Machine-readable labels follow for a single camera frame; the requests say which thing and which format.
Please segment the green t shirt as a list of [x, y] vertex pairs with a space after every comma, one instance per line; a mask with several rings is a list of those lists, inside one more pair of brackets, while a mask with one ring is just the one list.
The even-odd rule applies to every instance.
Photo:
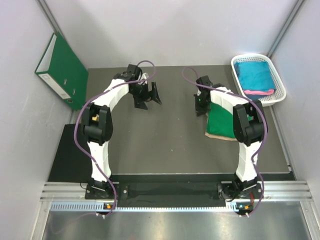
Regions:
[[205, 135], [209, 138], [236, 141], [233, 130], [233, 115], [218, 104], [211, 103], [206, 114]]

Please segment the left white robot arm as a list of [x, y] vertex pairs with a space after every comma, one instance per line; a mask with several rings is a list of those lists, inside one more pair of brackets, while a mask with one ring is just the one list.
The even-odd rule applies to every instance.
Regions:
[[127, 94], [133, 97], [134, 107], [147, 110], [147, 102], [161, 104], [156, 82], [143, 72], [139, 64], [129, 64], [126, 71], [116, 74], [110, 85], [84, 104], [75, 130], [81, 129], [89, 151], [79, 149], [92, 160], [92, 176], [87, 183], [88, 200], [116, 198], [116, 188], [110, 177], [109, 142], [113, 135], [112, 111]]

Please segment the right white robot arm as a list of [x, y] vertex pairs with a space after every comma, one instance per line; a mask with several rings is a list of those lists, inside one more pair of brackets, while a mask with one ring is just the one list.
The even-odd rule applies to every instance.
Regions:
[[208, 114], [215, 104], [231, 114], [234, 138], [239, 144], [238, 166], [231, 190], [224, 193], [228, 199], [245, 198], [257, 186], [259, 171], [258, 154], [268, 134], [268, 125], [259, 100], [230, 91], [222, 84], [213, 84], [207, 75], [199, 77], [195, 98], [197, 115]]

